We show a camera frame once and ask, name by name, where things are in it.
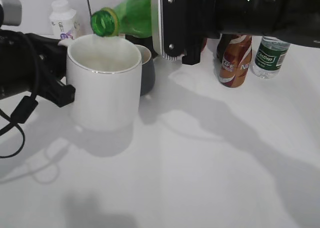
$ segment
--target brown can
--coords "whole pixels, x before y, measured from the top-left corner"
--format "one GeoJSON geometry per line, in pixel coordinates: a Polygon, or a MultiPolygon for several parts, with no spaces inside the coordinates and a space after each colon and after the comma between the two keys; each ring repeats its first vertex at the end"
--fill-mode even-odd
{"type": "Polygon", "coordinates": [[[220,82],[236,88],[245,82],[252,60],[252,36],[233,35],[224,53],[220,82]]]}

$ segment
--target bottle neck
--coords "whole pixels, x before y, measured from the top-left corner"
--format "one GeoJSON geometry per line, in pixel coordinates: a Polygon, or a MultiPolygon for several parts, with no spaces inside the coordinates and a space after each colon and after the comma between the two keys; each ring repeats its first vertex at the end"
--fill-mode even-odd
{"type": "Polygon", "coordinates": [[[119,34],[119,19],[113,9],[103,8],[91,18],[91,28],[101,37],[112,37],[119,34]]]}

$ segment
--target mug rim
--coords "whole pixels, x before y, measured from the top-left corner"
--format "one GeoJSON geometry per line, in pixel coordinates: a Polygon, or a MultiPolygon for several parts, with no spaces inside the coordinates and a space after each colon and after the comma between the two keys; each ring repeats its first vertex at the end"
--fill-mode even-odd
{"type": "Polygon", "coordinates": [[[152,53],[151,53],[150,49],[148,49],[146,46],[143,46],[143,45],[140,45],[140,44],[136,44],[136,46],[142,47],[143,49],[145,49],[148,52],[148,60],[145,61],[145,62],[142,62],[142,65],[147,64],[152,58],[152,53]]]}
{"type": "Polygon", "coordinates": [[[84,36],[81,36],[77,39],[75,39],[72,44],[70,46],[68,46],[67,48],[67,55],[68,55],[68,58],[75,64],[77,65],[78,67],[82,68],[82,69],[85,69],[87,71],[90,71],[90,72],[93,72],[93,73],[96,73],[96,74],[122,74],[122,73],[127,73],[135,68],[137,68],[139,66],[139,64],[142,64],[142,55],[141,55],[141,52],[140,50],[133,44],[131,43],[130,41],[126,40],[126,39],[123,39],[123,38],[120,38],[118,36],[115,36],[115,37],[107,37],[108,39],[120,39],[120,40],[123,40],[124,42],[126,42],[127,44],[129,44],[130,46],[134,47],[135,50],[137,51],[137,53],[139,54],[139,59],[138,59],[138,62],[133,65],[132,67],[128,68],[128,69],[125,69],[125,70],[121,70],[121,71],[113,71],[113,72],[110,72],[110,71],[98,71],[98,70],[94,70],[94,69],[91,69],[89,67],[86,67],[82,64],[80,64],[79,62],[77,62],[71,55],[71,49],[72,47],[77,43],[77,41],[79,40],[82,40],[82,39],[86,39],[88,37],[92,37],[92,36],[97,36],[95,34],[88,34],[88,35],[84,35],[84,36]]]}

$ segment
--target green label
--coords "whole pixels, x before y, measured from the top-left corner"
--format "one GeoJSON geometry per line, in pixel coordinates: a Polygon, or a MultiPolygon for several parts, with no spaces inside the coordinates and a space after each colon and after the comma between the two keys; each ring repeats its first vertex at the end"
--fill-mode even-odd
{"type": "Polygon", "coordinates": [[[276,51],[260,44],[259,50],[255,57],[255,64],[260,68],[275,71],[280,69],[288,51],[276,51]]]}

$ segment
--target white pill bottle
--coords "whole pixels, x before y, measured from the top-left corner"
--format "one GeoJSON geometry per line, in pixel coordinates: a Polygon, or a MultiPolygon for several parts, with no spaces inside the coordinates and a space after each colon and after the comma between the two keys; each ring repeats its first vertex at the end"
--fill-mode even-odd
{"type": "Polygon", "coordinates": [[[52,4],[50,15],[53,35],[56,39],[76,39],[82,35],[77,12],[72,9],[67,0],[57,0],[52,4]]]}

